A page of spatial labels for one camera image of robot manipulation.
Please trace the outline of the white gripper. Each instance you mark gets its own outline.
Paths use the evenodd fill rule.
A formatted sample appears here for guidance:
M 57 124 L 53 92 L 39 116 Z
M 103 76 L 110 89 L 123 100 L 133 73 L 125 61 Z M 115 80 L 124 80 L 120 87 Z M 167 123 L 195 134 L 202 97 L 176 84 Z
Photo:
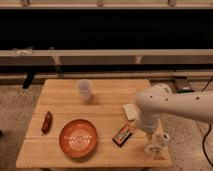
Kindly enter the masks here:
M 154 122 L 154 123 L 148 123 L 144 120 L 141 120 L 139 118 L 136 118 L 135 119 L 135 124 L 136 126 L 146 132 L 146 136 L 147 136 L 147 144 L 146 144 L 146 147 L 145 147 L 145 151 L 151 151 L 153 149 L 153 144 L 152 144 L 152 139 L 153 139 L 153 135 L 155 133 L 155 131 L 157 130 L 158 128 L 158 123 L 157 122 Z

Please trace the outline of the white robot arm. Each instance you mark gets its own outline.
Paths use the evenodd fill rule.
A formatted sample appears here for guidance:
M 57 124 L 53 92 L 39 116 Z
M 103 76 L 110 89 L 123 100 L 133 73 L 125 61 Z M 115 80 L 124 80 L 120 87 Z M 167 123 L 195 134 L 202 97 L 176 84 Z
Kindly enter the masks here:
M 213 124 L 213 91 L 175 94 L 168 85 L 156 84 L 139 91 L 135 104 L 139 109 L 135 123 L 149 135 L 164 113 Z

